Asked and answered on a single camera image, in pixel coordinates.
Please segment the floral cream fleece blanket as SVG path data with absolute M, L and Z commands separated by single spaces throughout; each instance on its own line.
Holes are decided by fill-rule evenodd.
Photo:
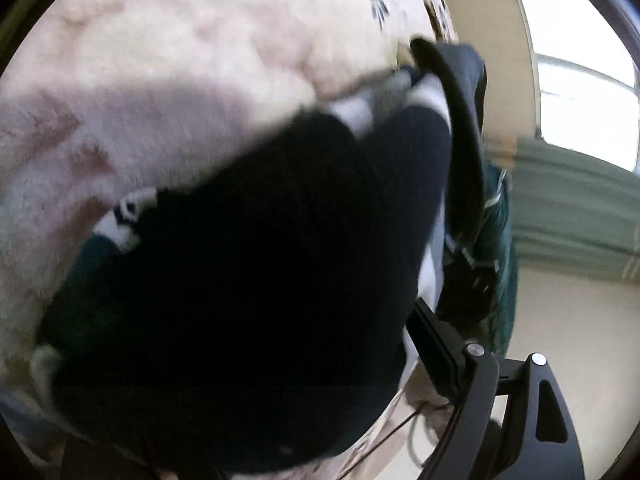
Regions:
M 445 0 L 1 0 L 1 413 L 58 473 L 28 374 L 36 327 L 123 195 L 184 188 L 296 110 L 454 41 Z

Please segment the black grey striped knit garment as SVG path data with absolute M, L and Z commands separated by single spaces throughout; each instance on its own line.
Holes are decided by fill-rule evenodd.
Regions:
M 436 308 L 445 240 L 474 240 L 485 207 L 486 68 L 469 44 L 416 37 L 410 53 L 413 65 L 321 109 L 361 142 L 407 249 L 413 296 Z

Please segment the dark green jacket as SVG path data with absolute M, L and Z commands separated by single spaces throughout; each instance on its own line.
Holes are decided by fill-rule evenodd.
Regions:
M 438 318 L 465 340 L 505 356 L 514 331 L 518 258 L 508 172 L 485 165 L 485 207 L 472 242 L 448 236 Z

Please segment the black teal patterned sock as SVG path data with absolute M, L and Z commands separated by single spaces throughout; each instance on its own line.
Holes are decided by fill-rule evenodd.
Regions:
M 29 363 L 70 429 L 160 468 L 267 472 L 352 446 L 396 394 L 451 136 L 410 106 L 363 138 L 296 120 L 121 252 L 102 234 Z

